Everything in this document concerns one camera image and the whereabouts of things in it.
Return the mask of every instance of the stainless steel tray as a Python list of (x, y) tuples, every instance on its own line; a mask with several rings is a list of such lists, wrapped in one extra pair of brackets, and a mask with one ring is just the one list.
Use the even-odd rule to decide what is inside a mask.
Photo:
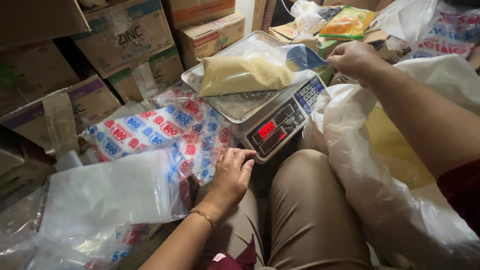
[[(272, 48), (284, 46), (286, 43), (271, 35), (255, 31), (230, 47), (217, 53), (215, 56), (244, 55), (253, 52), (267, 52)], [(200, 63), (184, 72), (181, 76), (195, 92), (200, 91), (204, 73)], [(281, 90), (249, 92), (241, 94), (222, 95), (204, 98), (208, 104), (223, 114), (232, 123), (242, 123), (267, 105), (270, 101), (288, 90), (288, 86)]]

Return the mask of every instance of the digital scale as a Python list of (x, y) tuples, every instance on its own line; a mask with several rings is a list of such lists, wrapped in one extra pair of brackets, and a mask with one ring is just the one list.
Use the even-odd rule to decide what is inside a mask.
[[(264, 52), (286, 43), (255, 31), (215, 56)], [(281, 90), (205, 97), (218, 112), (235, 126), (232, 132), (247, 149), (257, 151), (260, 164), (274, 156), (307, 122), (325, 85), (317, 73), (306, 70), (301, 80)], [(196, 92), (203, 80), (202, 64), (182, 74), (182, 80)]]

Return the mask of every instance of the hand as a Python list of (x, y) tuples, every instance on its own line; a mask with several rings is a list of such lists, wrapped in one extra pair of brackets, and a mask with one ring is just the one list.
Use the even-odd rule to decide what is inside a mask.
[(360, 41), (351, 41), (338, 45), (327, 58), (330, 65), (340, 73), (357, 80), (362, 86), (368, 85), (368, 80), (375, 70), (391, 66), (377, 55), (372, 45)]
[(203, 205), (214, 206), (215, 209), (210, 208), (211, 213), (207, 214), (212, 214), (211, 218), (215, 221), (243, 199), (255, 163), (253, 160), (249, 160), (245, 164), (243, 162), (245, 158), (253, 157), (256, 154), (257, 152), (252, 150), (228, 148), (218, 159), (212, 185), (201, 202)]

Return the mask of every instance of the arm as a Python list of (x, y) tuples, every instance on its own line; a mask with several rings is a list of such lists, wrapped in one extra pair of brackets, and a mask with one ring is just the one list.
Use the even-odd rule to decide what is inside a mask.
[[(255, 151), (229, 148), (218, 159), (212, 186), (195, 207), (213, 219), (216, 226), (245, 195), (254, 161), (242, 164), (246, 157), (254, 155)], [(213, 229), (204, 216), (188, 215), (139, 270), (192, 269)]]
[(388, 64), (371, 45), (343, 43), (327, 60), (377, 96), (388, 117), (436, 178), (480, 159), (480, 117)]

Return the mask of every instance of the forearm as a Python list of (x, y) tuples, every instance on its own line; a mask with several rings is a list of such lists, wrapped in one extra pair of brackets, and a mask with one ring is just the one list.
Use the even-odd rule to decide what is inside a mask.
[(389, 64), (373, 65), (362, 79), (435, 177), (480, 158), (479, 116)]
[[(221, 219), (222, 213), (208, 203), (202, 202), (195, 209), (215, 221)], [(193, 269), (212, 231), (213, 226), (205, 217), (188, 215), (139, 270)]]

